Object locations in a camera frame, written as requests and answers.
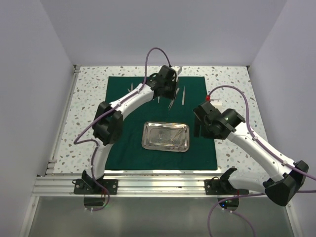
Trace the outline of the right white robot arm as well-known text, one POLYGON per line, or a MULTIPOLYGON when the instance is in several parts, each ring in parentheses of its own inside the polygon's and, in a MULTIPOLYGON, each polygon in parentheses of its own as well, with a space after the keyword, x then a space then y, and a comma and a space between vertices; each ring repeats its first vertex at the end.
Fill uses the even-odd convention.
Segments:
POLYGON ((234 109, 220 112, 209 101, 193 110, 194 136, 233 142, 250 155, 268 174, 239 171, 231 167, 217 179, 205 181, 206 193, 233 195, 243 190, 264 193, 279 206, 286 206, 299 191, 306 179, 309 166, 304 161, 294 161, 283 156, 250 127, 245 118, 234 109))

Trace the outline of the steel instrument tray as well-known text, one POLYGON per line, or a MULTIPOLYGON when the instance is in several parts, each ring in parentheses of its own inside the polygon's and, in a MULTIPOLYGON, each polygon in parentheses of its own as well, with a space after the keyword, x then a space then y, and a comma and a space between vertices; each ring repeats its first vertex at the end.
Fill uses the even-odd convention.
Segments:
POLYGON ((190 147, 190 128, 184 123, 169 123, 169 122, 146 122, 144 124, 143 135, 142 135, 142 147, 147 149, 150 145, 177 145, 180 147, 178 151, 167 151, 167 152, 178 152, 184 153, 190 147), (185 134, 180 142, 171 142, 170 139, 179 131, 184 130, 185 134))

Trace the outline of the dark green surgical cloth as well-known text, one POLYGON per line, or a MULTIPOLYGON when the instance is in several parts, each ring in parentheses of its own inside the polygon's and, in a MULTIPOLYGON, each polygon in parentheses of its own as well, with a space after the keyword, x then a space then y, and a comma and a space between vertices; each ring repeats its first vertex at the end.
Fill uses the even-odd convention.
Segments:
POLYGON ((194 137, 193 109, 205 101, 204 77, 179 78, 180 91, 168 110, 169 99, 152 100, 133 111, 123 122, 123 134, 109 153, 108 170, 216 170, 217 158, 212 139, 194 137), (182 93, 185 86, 185 105, 182 93), (149 121, 184 123, 190 128, 190 147, 184 153, 153 151, 141 145, 144 124, 149 121))

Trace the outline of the pointed steel tweezers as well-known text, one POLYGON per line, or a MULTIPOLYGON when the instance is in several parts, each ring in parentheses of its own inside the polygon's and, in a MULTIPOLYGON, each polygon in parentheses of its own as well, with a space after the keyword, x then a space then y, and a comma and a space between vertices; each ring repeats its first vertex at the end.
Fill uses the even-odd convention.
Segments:
POLYGON ((182 106, 185 105, 185 86, 183 87, 183 93, 182 93, 182 106))

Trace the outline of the steel needle holder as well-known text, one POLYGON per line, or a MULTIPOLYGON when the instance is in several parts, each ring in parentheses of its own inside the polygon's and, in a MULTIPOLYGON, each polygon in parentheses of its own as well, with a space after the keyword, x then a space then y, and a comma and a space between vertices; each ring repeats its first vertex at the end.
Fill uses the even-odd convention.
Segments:
POLYGON ((147 147, 147 150, 155 150, 155 151, 178 151, 180 147, 177 145, 150 145, 147 147))

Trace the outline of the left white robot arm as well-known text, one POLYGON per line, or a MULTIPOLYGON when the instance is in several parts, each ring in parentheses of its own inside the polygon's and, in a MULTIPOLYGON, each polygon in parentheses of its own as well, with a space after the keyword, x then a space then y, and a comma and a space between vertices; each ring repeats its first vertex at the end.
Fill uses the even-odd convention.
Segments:
POLYGON ((114 143, 123 134, 123 122, 133 111, 157 97, 176 98, 181 66, 163 65, 158 73, 144 78, 135 89, 111 102, 99 104, 92 123, 92 142, 95 143, 90 167, 81 176, 84 187, 91 194, 107 194, 104 177, 105 164, 114 143))

